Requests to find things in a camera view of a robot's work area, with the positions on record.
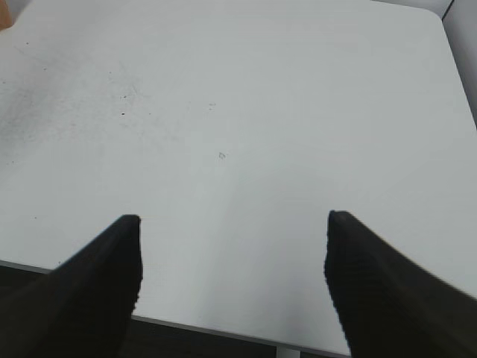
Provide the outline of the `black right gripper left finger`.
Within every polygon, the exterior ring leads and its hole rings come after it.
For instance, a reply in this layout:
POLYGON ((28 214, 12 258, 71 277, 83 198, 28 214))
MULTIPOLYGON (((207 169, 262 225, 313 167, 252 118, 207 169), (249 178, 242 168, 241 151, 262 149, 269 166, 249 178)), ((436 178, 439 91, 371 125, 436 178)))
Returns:
POLYGON ((2 357, 117 357, 142 282, 141 219, 123 215, 64 264, 1 281, 2 357))

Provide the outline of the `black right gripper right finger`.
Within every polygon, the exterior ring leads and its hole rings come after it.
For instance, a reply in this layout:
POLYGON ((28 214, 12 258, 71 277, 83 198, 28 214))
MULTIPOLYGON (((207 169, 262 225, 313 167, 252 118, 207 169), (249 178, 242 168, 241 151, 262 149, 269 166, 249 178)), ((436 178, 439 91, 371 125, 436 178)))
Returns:
POLYGON ((324 276, 352 357, 475 357, 476 299, 330 211, 324 276))

